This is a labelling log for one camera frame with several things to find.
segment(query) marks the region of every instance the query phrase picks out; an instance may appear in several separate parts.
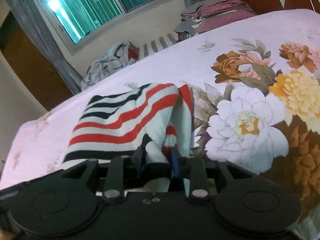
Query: round black disc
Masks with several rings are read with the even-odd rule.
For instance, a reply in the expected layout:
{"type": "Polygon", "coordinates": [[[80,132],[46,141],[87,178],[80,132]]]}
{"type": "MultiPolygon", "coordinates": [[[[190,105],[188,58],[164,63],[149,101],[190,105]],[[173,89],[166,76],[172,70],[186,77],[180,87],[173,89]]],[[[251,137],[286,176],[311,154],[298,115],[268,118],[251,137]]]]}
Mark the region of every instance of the round black disc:
{"type": "Polygon", "coordinates": [[[37,236],[63,236],[88,222],[97,210],[96,196],[75,179],[44,180],[15,197],[15,222],[37,236]]]}
{"type": "Polygon", "coordinates": [[[270,182],[238,179],[215,197],[224,223],[252,235],[274,235],[294,225],[301,215],[299,198],[270,182]]]}

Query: window sill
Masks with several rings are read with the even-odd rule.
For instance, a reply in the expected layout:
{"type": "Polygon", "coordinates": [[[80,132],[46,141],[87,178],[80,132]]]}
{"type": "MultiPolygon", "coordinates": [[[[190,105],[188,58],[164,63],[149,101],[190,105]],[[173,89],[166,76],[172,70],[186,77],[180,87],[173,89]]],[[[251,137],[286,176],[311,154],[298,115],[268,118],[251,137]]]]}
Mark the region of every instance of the window sill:
{"type": "Polygon", "coordinates": [[[164,4],[164,3],[167,3],[167,2],[170,2],[170,1],[172,1],[172,0],[153,0],[153,1],[148,2],[142,6],[139,6],[138,8],[135,8],[135,9],[129,11],[128,13],[120,14],[119,16],[113,18],[109,22],[100,26],[99,28],[94,30],[92,33],[90,33],[89,35],[87,35],[86,37],[81,39],[79,41],[79,43],[77,43],[77,44],[73,43],[73,41],[71,40],[71,38],[69,38],[68,34],[65,32],[64,29],[62,30],[61,28],[59,28],[60,31],[57,31],[55,28],[55,31],[58,33],[60,39],[62,40],[64,45],[67,47],[70,54],[75,55],[81,49],[83,49],[83,47],[94,42],[99,37],[99,34],[101,35],[104,32],[110,31],[110,29],[112,29],[112,27],[114,27],[117,23],[119,23],[123,20],[128,21],[128,20],[130,20],[130,18],[135,17],[137,14],[141,14],[145,11],[152,10],[154,7],[159,6],[161,4],[164,4]]]}

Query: window frame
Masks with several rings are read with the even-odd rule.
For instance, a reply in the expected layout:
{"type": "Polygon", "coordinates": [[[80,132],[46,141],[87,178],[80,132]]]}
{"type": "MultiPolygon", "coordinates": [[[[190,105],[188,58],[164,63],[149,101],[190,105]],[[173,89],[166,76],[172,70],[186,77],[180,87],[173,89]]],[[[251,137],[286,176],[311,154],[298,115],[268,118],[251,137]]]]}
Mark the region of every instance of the window frame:
{"type": "Polygon", "coordinates": [[[116,4],[119,6],[121,10],[121,14],[114,17],[110,21],[104,23],[91,33],[89,33],[87,36],[82,38],[77,44],[73,42],[61,22],[56,17],[54,11],[49,7],[48,3],[46,3],[47,0],[34,0],[37,8],[41,12],[41,14],[44,14],[44,16],[48,19],[51,26],[54,28],[55,32],[58,34],[59,38],[63,42],[63,44],[66,46],[68,51],[71,55],[76,54],[78,51],[80,51],[88,42],[98,38],[98,34],[102,33],[103,31],[111,28],[115,23],[128,18],[132,17],[134,14],[141,12],[145,9],[151,9],[155,4],[159,5],[161,3],[165,3],[169,0],[147,0],[142,4],[139,4],[135,7],[133,7],[130,10],[126,10],[123,6],[121,0],[115,0],[116,4]]]}

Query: white wall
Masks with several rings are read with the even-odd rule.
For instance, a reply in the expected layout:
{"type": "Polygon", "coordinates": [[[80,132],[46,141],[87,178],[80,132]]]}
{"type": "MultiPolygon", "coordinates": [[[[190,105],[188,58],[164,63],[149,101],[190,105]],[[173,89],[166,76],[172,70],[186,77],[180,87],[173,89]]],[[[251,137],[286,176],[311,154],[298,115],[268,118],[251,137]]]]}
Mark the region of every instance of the white wall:
{"type": "MultiPolygon", "coordinates": [[[[0,0],[0,26],[10,9],[0,0]]],[[[46,113],[0,52],[0,169],[20,125],[46,113]]]]}
{"type": "Polygon", "coordinates": [[[173,32],[184,9],[183,0],[158,0],[99,33],[74,55],[68,51],[42,11],[41,14],[66,60],[84,75],[92,62],[102,57],[118,41],[130,41],[139,47],[173,32]]]}

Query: bed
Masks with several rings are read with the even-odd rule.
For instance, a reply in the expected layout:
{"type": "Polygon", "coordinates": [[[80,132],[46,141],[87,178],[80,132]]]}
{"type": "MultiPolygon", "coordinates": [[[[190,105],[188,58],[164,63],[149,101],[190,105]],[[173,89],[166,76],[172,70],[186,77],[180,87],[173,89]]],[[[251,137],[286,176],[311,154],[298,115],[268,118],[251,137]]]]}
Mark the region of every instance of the bed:
{"type": "Polygon", "coordinates": [[[94,95],[146,83],[188,84],[192,154],[234,162],[292,189],[303,214],[294,233],[320,236],[320,15],[275,11],[197,35],[150,55],[22,125],[0,188],[60,169],[73,128],[94,95]]]}

